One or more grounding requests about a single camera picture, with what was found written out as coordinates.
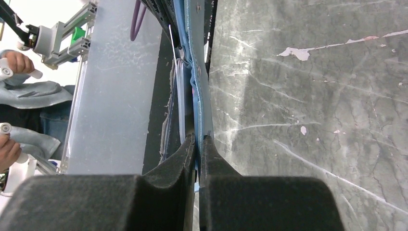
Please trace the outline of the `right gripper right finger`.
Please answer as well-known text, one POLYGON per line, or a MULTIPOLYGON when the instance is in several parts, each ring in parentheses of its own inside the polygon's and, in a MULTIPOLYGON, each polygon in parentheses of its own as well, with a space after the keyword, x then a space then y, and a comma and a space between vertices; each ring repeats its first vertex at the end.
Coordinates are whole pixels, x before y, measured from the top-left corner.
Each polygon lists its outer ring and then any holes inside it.
POLYGON ((342 231, 328 186, 311 177, 242 176, 205 136, 201 151, 202 231, 342 231))

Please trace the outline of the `blue card holder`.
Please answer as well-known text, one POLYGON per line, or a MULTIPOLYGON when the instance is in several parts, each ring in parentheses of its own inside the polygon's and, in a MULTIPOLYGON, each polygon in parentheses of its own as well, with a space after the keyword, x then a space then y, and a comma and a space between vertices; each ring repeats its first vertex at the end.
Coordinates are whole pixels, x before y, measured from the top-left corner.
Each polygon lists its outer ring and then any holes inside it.
POLYGON ((198 147, 196 169, 204 149, 204 137, 213 135, 211 97, 205 65, 204 31, 205 1, 175 0, 176 25, 182 53, 174 50, 174 77, 177 83, 180 141, 184 142, 189 127, 188 116, 193 116, 193 128, 198 147))

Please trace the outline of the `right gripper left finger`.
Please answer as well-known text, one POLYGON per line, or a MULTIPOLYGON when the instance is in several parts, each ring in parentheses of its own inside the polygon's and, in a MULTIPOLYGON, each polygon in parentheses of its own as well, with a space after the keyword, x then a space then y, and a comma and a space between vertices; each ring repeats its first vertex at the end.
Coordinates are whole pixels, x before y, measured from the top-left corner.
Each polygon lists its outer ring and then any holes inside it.
POLYGON ((54 175, 24 181, 6 205, 3 231, 190 231, 195 136, 140 175, 54 175))

